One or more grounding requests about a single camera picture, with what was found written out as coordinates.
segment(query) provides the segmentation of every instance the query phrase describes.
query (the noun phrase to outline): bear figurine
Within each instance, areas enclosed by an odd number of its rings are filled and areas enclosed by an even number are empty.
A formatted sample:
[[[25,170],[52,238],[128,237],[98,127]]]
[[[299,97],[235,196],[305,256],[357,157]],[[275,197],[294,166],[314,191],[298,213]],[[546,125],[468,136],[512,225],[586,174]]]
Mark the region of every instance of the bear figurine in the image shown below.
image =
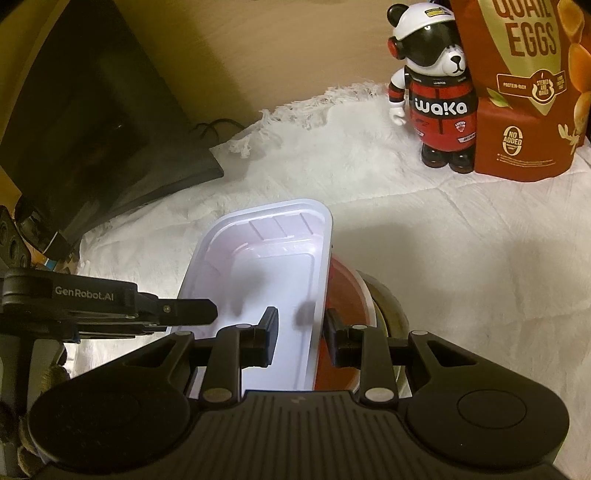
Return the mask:
[[[388,88],[390,118],[397,125],[406,123],[407,90],[410,122],[423,142],[423,163],[473,171],[478,97],[453,12],[434,3],[395,4],[388,9],[388,21],[394,28],[390,53],[405,60]]]

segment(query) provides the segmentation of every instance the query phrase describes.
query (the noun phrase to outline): white plastic container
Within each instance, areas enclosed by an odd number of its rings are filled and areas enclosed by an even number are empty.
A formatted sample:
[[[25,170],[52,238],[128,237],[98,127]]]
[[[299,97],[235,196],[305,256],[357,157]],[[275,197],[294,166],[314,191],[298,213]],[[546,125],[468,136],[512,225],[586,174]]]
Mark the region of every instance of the white plastic container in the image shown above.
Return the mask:
[[[194,253],[178,297],[211,299],[219,316],[211,325],[182,330],[214,337],[225,326],[257,324],[268,306],[279,309],[272,365],[243,370],[243,390],[314,389],[331,235],[327,207],[292,200],[224,216]]]

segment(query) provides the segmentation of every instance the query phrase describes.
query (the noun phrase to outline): white blanket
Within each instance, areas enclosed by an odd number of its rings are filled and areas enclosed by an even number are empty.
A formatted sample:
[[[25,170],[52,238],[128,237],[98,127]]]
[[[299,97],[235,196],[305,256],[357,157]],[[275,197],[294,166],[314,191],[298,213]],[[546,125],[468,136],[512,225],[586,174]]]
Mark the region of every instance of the white blanket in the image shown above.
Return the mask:
[[[554,390],[571,417],[556,465],[591,479],[591,148],[566,174],[517,183],[429,169],[420,143],[364,84],[264,112],[213,149],[226,175],[88,233],[79,273],[175,297],[222,215],[309,197],[335,219],[334,251],[381,280],[429,330]],[[242,151],[241,158],[230,150]],[[145,340],[86,342],[80,371]]]

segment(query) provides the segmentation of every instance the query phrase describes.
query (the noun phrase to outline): orange bag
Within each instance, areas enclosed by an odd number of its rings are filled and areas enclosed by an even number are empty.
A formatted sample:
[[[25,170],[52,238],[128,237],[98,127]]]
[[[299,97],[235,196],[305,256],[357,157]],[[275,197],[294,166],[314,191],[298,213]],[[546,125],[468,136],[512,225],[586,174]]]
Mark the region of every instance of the orange bag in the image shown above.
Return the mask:
[[[573,0],[452,0],[479,97],[475,170],[568,170],[591,105],[591,17]]]

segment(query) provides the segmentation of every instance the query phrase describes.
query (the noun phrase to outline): red outfit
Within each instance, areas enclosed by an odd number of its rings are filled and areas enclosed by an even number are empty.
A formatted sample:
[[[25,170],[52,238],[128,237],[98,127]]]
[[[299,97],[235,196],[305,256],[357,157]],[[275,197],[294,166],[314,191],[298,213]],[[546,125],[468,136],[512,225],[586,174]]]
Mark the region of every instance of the red outfit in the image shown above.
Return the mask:
[[[468,74],[429,77],[404,69],[410,119],[421,141],[444,152],[465,150],[476,143],[478,98]],[[404,89],[390,83],[391,102],[404,100]]]

